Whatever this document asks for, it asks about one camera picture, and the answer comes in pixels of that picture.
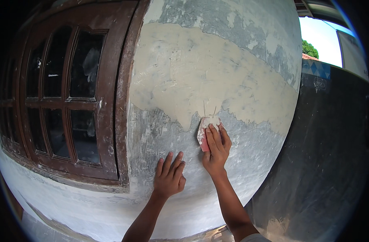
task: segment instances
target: pink sanding block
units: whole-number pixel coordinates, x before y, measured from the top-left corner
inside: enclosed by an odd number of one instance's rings
[[[218,128],[218,125],[220,123],[222,123],[221,119],[216,115],[204,116],[201,119],[201,123],[199,125],[198,133],[197,133],[197,140],[198,140],[199,145],[201,146],[201,149],[202,149],[203,152],[210,151],[209,144],[207,143],[206,130],[205,129],[211,123],[214,125],[214,127],[216,128],[218,133],[221,135],[221,133],[219,132],[219,128]]]

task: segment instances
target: tree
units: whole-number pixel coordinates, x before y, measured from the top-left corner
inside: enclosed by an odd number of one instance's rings
[[[312,46],[312,44],[309,44],[307,41],[302,39],[302,47],[304,54],[319,59],[318,51]]]

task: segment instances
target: sky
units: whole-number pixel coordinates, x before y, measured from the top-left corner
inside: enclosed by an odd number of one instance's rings
[[[319,60],[342,67],[341,49],[338,42],[336,29],[355,36],[345,27],[332,22],[299,17],[302,39],[307,40],[318,50]]]

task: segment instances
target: finger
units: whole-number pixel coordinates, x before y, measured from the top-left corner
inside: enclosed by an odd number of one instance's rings
[[[179,179],[181,178],[184,165],[186,165],[186,162],[181,162],[177,167],[177,169],[175,170],[174,181],[179,181]]]
[[[209,128],[210,128],[211,133],[213,134],[213,138],[214,138],[214,141],[216,142],[217,148],[219,150],[222,150],[224,146],[222,145],[221,135],[218,133],[217,129],[214,127],[212,123],[209,124]]]
[[[179,164],[182,162],[183,152],[179,152],[176,156],[174,162],[172,163],[170,167],[170,172],[172,175],[174,175],[175,169],[179,166]]]
[[[168,152],[168,155],[166,157],[166,161],[163,164],[163,170],[162,170],[162,175],[167,176],[168,172],[170,171],[170,166],[171,166],[171,161],[172,161],[172,156],[174,155],[174,153],[172,151]]]
[[[158,161],[158,166],[156,167],[156,176],[160,177],[162,174],[162,168],[163,168],[163,158],[160,158]]]
[[[186,184],[186,178],[184,176],[181,176],[179,178],[179,192],[183,191],[183,189],[185,188],[185,185]]]
[[[229,135],[227,135],[226,129],[222,123],[219,125],[219,131],[222,135],[224,148],[226,151],[229,151],[232,146],[232,141],[230,140]]]
[[[207,144],[209,145],[209,148],[211,150],[212,154],[218,154],[218,148],[216,145],[216,142],[214,141],[213,134],[210,131],[210,128],[206,128],[206,138],[207,138]]]
[[[210,161],[210,151],[205,151],[203,153],[202,163],[203,162],[209,162],[209,161]]]

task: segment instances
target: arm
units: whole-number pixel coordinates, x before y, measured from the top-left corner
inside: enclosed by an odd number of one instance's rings
[[[222,124],[219,125],[219,130],[222,139],[212,124],[209,125],[209,128],[206,128],[210,151],[204,153],[202,164],[216,186],[219,205],[226,225],[233,234],[235,241],[240,242],[246,236],[259,232],[250,221],[249,215],[227,178],[224,165],[229,156],[231,141]]]
[[[182,162],[183,152],[179,152],[171,165],[172,156],[173,153],[169,152],[164,163],[163,158],[159,159],[150,200],[125,233],[122,242],[147,242],[167,199],[183,191],[186,183],[182,175],[185,165]]]

